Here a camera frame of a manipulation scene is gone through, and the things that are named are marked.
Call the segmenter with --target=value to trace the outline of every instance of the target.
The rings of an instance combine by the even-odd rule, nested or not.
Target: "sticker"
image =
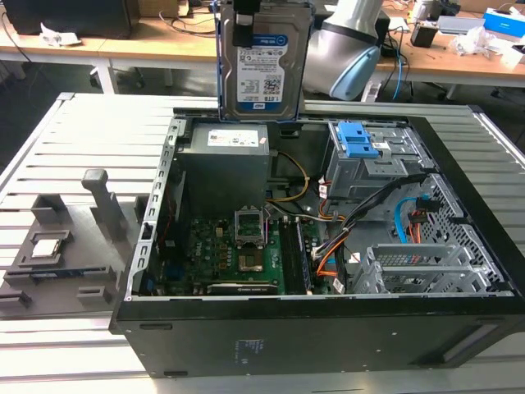
[[[210,130],[208,146],[258,146],[257,130]]]
[[[263,349],[263,339],[239,339],[235,341],[234,361],[236,364],[248,365],[250,359],[260,355]]]
[[[390,149],[388,142],[374,142],[372,143],[374,149]]]
[[[351,264],[361,263],[361,254],[360,253],[352,253],[352,257],[348,260]]]
[[[334,282],[332,283],[332,286],[339,294],[343,294],[343,290],[345,289],[345,286],[339,281],[339,279],[334,278]]]
[[[287,51],[282,34],[254,34],[252,48],[237,49],[237,101],[246,109],[271,110],[282,101],[285,70],[279,61]]]

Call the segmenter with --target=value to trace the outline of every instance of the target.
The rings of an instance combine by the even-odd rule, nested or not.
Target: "wire bundle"
[[[323,270],[324,265],[330,256],[345,243],[346,238],[348,238],[349,233],[352,231],[352,228],[354,228],[359,219],[364,218],[371,209],[375,208],[379,204],[382,204],[395,189],[412,183],[421,183],[427,178],[427,176],[428,175],[425,173],[419,173],[407,176],[405,178],[396,179],[380,188],[374,194],[367,197],[357,207],[355,207],[354,210],[341,223],[338,234],[315,250],[316,254],[321,254],[323,256],[321,263],[317,268],[317,275],[332,274]]]
[[[401,37],[399,39],[399,42],[394,37],[392,37],[392,35],[390,34],[391,31],[397,31],[398,29],[401,29]],[[388,75],[388,78],[386,79],[385,84],[381,87],[379,94],[383,94],[383,92],[386,89],[386,86],[389,84],[395,71],[398,70],[398,65],[399,65],[398,81],[397,81],[397,86],[395,87],[394,96],[392,97],[393,100],[397,99],[400,93],[399,89],[401,87],[401,79],[403,76],[403,61],[406,63],[406,66],[407,66],[407,72],[404,76],[404,82],[407,81],[407,78],[409,77],[409,73],[410,73],[409,59],[405,55],[403,55],[401,52],[401,45],[403,44],[403,37],[404,37],[404,30],[403,30],[403,27],[400,26],[397,29],[389,30],[387,32],[386,40],[383,43],[383,47],[395,52],[395,62],[394,62],[394,69]]]
[[[171,19],[171,21],[167,21],[166,18],[164,18],[164,16],[162,15],[162,11],[160,11],[158,13],[158,17],[160,18],[160,20],[162,22],[164,22],[167,26],[169,26],[170,28],[172,28],[174,31],[178,32],[178,33],[182,33],[182,34],[189,34],[189,35],[193,35],[195,37],[203,37],[203,38],[206,38],[206,39],[214,39],[215,38],[215,29],[213,30],[208,30],[208,31],[198,31],[198,30],[189,30],[189,29],[186,29],[186,26],[196,26],[196,25],[200,25],[202,23],[205,23],[205,22],[209,22],[209,21],[213,21],[213,18],[209,18],[209,19],[205,19],[204,21],[200,21],[200,22],[196,22],[196,23],[188,23],[186,21],[184,21],[183,18],[188,18],[188,17],[191,17],[195,14],[208,14],[209,12],[189,12],[187,16],[179,16],[177,18],[173,18]],[[179,26],[176,26],[175,25],[175,22],[180,22],[182,23],[182,25],[184,27],[179,27]]]

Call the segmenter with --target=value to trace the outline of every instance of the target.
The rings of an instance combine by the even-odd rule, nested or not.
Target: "hard drive label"
[[[238,48],[237,101],[245,109],[272,110],[282,101],[285,70],[279,64],[288,51],[283,34],[255,34],[252,48]]]

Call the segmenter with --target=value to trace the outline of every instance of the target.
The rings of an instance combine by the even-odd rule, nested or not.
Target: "slatted metal surface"
[[[107,187],[120,201],[147,195],[172,109],[215,106],[214,98],[75,94],[61,100],[0,194],[0,268],[11,265],[24,240],[38,193],[60,193],[67,204],[93,202],[80,179],[87,168],[103,167],[110,179]],[[306,108],[425,117],[525,251],[523,157],[470,108],[333,102],[307,102]]]
[[[158,152],[174,107],[214,108],[213,98],[75,94],[57,102],[30,142],[0,176],[0,270],[11,265],[33,221],[38,193],[61,193],[71,203],[92,202],[80,185],[88,167],[104,167],[119,200],[148,194]],[[308,103],[314,112],[426,117],[474,185],[525,249],[523,160],[498,130],[466,107]],[[107,333],[109,318],[0,321],[0,392],[523,392],[525,336],[517,334],[452,371],[327,373],[221,379],[144,378],[124,337]],[[2,384],[2,380],[26,383]]]

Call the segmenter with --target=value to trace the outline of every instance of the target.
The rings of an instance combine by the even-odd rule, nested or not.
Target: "cardboard box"
[[[461,6],[461,11],[468,12],[479,12],[484,14],[487,8],[495,8],[496,10],[502,6],[502,9],[509,10],[509,7],[512,6],[512,1],[510,0],[459,0],[459,5]],[[523,4],[516,4],[517,9],[525,7]]]
[[[179,4],[177,0],[139,0],[140,16],[145,18],[158,18],[158,13],[166,18],[177,18]]]
[[[523,37],[525,35],[525,16],[503,14],[493,8],[486,10],[483,15],[485,29],[497,31],[498,33]]]

